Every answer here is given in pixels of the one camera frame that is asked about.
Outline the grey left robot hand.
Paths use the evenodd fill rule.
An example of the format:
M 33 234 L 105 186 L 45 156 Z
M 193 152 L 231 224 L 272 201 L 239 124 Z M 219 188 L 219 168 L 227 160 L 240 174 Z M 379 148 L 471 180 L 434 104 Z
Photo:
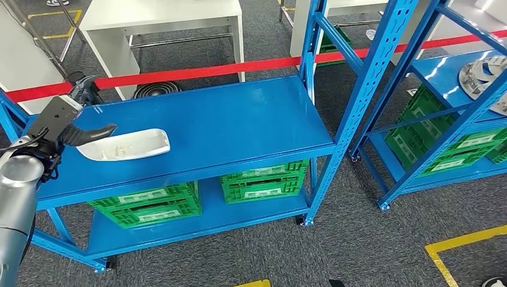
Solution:
M 68 81 L 73 85 L 68 96 L 81 106 L 93 106 L 103 104 L 99 96 L 100 89 L 94 83 L 95 76 L 86 76 L 77 71 L 68 75 Z M 73 124 L 67 125 L 59 136 L 61 143 L 69 146 L 81 146 L 90 142 L 98 141 L 112 135 L 117 128 L 115 124 L 108 124 L 101 129 L 85 131 Z

